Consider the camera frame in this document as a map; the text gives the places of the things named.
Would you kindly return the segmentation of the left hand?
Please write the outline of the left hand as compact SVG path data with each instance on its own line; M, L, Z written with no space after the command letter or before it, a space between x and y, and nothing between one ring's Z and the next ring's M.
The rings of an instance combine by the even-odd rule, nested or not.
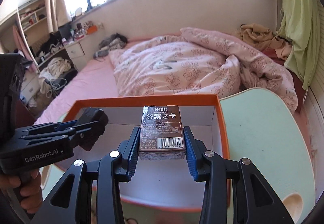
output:
M41 175L39 169L30 171L31 179L27 184L21 186L21 180L14 175L1 175L1 188L18 188L23 200L20 205L29 214L35 214L42 205Z

